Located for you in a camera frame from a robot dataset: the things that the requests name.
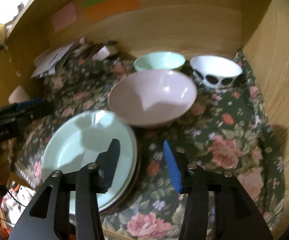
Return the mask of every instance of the cable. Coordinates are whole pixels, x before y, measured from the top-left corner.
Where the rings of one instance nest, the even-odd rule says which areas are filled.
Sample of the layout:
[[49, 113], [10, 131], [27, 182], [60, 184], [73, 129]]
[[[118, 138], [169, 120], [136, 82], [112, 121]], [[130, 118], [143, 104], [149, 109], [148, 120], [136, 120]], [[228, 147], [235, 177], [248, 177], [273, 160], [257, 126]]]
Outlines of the cable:
[[8, 193], [10, 194], [10, 196], [11, 196], [18, 204], [22, 205], [23, 207], [27, 207], [27, 206], [21, 204], [18, 200], [16, 200], [16, 198], [10, 193], [9, 190], [8, 190]]
[[13, 225], [13, 226], [15, 226], [15, 224], [13, 224], [13, 223], [10, 223], [9, 221], [2, 219], [1, 217], [0, 217], [0, 219], [1, 219], [2, 221], [4, 221], [4, 222], [6, 222], [6, 223], [10, 224], [10, 225]]

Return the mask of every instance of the stack of papers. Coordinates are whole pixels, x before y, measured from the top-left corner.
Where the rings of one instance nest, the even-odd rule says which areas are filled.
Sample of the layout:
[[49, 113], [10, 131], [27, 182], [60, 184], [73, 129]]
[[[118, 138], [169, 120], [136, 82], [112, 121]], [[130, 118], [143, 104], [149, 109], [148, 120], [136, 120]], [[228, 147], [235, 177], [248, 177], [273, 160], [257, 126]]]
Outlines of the stack of papers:
[[33, 61], [36, 70], [31, 78], [42, 78], [55, 74], [68, 59], [70, 53], [79, 45], [79, 42], [73, 42], [54, 51], [46, 50]]

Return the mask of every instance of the screw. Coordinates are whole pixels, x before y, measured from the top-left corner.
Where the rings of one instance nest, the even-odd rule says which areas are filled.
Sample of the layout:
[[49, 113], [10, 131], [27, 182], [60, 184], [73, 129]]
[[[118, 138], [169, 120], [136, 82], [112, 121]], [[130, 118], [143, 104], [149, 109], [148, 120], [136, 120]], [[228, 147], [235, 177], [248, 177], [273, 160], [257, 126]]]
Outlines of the screw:
[[224, 171], [223, 175], [225, 175], [227, 178], [232, 177], [231, 171]]
[[61, 174], [62, 174], [61, 171], [54, 171], [54, 172], [52, 173], [52, 177], [59, 177]]
[[97, 167], [97, 164], [96, 163], [89, 163], [88, 164], [88, 169], [89, 170], [93, 170], [93, 169], [95, 169]]
[[195, 164], [195, 163], [189, 163], [187, 167], [188, 167], [188, 169], [190, 169], [190, 170], [195, 170], [198, 166], [197, 166], [197, 164]]

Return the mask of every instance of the white bowl with black pattern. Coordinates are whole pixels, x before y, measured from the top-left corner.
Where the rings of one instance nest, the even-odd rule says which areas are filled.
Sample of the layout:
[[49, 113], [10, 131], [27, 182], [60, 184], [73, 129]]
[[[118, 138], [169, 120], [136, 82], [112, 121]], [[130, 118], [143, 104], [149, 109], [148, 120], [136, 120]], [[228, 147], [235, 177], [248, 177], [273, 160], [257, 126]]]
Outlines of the white bowl with black pattern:
[[234, 80], [243, 72], [232, 60], [212, 55], [194, 57], [190, 66], [197, 81], [207, 87], [218, 89], [232, 86]]

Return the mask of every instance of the pink bowl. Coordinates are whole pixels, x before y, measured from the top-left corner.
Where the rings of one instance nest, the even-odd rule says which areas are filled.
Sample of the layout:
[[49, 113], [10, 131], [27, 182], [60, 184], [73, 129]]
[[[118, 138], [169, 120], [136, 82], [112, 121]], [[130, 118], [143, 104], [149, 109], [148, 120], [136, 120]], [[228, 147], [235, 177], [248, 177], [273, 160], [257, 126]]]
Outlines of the pink bowl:
[[182, 116], [197, 96], [195, 83], [178, 71], [153, 69], [133, 73], [111, 91], [108, 106], [126, 123], [159, 127]]

